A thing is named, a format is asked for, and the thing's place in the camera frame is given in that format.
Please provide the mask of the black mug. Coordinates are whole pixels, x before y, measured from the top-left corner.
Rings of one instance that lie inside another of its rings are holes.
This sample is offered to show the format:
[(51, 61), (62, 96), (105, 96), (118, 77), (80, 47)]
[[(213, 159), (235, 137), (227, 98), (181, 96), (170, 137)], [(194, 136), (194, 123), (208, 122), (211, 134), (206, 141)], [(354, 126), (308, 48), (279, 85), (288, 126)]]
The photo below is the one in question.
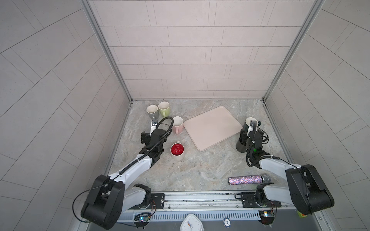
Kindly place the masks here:
[(245, 153), (247, 151), (247, 140), (248, 140), (247, 138), (246, 139), (239, 138), (239, 140), (236, 143), (236, 149), (238, 152)]

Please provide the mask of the dark green mug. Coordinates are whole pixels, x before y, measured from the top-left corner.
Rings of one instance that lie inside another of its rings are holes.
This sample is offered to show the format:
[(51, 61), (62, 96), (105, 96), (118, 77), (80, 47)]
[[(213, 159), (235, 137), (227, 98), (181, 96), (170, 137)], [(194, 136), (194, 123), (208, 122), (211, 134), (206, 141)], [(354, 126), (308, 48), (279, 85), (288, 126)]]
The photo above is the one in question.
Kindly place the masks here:
[(256, 125), (256, 127), (259, 127), (261, 125), (261, 121), (258, 121), (257, 119), (253, 118), (253, 117), (248, 117), (245, 119), (245, 123), (243, 125), (243, 128), (241, 131), (245, 132), (246, 134), (248, 134), (250, 131), (253, 130), (252, 126), (253, 125)]

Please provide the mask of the white mug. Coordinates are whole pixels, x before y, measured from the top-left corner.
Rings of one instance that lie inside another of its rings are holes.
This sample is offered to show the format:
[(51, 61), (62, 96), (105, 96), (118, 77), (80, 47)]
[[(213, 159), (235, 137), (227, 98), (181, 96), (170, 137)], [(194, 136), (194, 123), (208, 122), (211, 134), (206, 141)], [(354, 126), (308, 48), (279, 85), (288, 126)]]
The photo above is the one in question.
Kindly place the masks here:
[(171, 157), (175, 161), (181, 161), (185, 156), (185, 147), (178, 141), (174, 143), (170, 148)]

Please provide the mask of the pink mug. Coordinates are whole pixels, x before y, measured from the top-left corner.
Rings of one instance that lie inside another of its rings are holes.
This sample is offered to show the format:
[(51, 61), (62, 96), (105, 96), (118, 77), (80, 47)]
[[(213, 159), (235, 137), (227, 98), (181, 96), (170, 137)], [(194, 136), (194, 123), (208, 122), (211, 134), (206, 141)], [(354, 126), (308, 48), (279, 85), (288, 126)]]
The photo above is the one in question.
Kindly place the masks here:
[(173, 118), (173, 132), (175, 134), (181, 134), (184, 130), (184, 120), (180, 116), (175, 116)]

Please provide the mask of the grey mug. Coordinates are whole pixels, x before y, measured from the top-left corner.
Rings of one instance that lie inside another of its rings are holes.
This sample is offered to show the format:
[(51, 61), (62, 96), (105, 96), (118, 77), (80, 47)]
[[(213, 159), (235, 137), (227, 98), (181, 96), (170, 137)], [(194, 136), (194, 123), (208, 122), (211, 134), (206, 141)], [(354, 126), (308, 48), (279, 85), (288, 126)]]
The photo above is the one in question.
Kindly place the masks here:
[(156, 105), (150, 105), (146, 108), (146, 112), (151, 120), (158, 120), (160, 117), (159, 108)]

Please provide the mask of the light green mug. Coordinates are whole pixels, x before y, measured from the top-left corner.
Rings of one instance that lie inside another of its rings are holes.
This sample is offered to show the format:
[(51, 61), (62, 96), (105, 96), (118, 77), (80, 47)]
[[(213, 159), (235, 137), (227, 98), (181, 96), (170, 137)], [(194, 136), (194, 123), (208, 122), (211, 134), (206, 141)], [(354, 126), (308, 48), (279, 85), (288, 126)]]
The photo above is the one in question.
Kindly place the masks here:
[(171, 113), (170, 104), (167, 101), (160, 102), (158, 109), (163, 117), (168, 117)]

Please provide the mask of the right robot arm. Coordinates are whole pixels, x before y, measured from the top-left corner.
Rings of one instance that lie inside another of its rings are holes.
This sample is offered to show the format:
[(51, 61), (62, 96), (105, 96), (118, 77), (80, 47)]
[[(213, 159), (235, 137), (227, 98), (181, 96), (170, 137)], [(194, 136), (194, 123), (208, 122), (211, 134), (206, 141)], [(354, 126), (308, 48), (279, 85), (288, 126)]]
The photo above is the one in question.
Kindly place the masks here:
[(258, 185), (255, 193), (256, 204), (260, 207), (277, 201), (295, 206), (302, 214), (332, 208), (334, 198), (313, 165), (292, 164), (263, 150), (269, 136), (259, 128), (260, 122), (250, 117), (246, 119), (240, 132), (236, 148), (246, 153), (249, 167), (267, 170), (287, 182), (287, 186), (264, 182)]

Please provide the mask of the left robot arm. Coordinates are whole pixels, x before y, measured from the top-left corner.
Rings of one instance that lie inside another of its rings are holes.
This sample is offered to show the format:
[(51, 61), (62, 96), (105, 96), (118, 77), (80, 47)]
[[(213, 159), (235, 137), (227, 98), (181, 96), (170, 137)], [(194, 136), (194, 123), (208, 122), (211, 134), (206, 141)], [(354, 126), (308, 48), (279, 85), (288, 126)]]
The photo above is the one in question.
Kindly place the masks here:
[(170, 133), (163, 129), (155, 129), (151, 134), (142, 133), (142, 137), (146, 139), (142, 141), (145, 147), (122, 170), (110, 176), (100, 175), (95, 179), (92, 188), (86, 191), (89, 194), (80, 216), (87, 222), (109, 230), (119, 221), (122, 212), (135, 206), (149, 207), (151, 189), (142, 184), (130, 186), (160, 159), (164, 152), (163, 143)]

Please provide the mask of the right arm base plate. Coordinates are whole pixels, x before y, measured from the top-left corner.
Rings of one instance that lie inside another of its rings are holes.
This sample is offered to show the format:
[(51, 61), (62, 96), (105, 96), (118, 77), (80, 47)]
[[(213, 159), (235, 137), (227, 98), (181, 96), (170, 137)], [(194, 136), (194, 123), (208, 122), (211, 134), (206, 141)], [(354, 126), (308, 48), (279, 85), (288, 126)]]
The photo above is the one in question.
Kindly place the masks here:
[(279, 201), (270, 201), (265, 197), (257, 198), (254, 192), (241, 192), (234, 197), (242, 202), (243, 208), (280, 208), (282, 206)]

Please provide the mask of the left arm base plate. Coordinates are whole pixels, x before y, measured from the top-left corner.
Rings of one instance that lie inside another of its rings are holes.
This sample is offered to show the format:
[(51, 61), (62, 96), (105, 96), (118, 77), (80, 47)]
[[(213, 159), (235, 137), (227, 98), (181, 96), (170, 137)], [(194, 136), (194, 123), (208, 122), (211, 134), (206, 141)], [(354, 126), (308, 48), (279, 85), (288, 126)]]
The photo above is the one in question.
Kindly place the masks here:
[(140, 204), (132, 207), (131, 209), (163, 209), (164, 208), (164, 201), (165, 201), (165, 194), (164, 193), (152, 193), (149, 199), (145, 199), (145, 201)]

